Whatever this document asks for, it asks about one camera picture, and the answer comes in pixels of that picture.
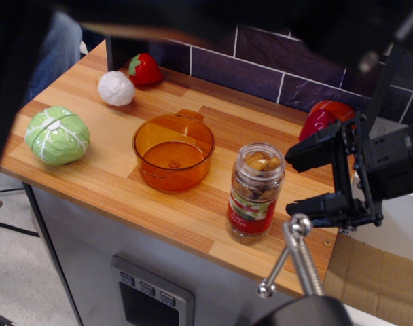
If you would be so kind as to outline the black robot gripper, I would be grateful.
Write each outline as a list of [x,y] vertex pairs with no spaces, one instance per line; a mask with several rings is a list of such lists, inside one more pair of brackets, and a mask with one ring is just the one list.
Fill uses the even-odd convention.
[[[359,188],[365,197],[351,194],[348,164],[355,157]],[[382,202],[413,192],[413,126],[369,139],[361,118],[335,122],[291,147],[287,163],[299,173],[332,164],[336,192],[286,205],[286,212],[305,214],[316,228],[354,230],[360,225],[382,225]]]

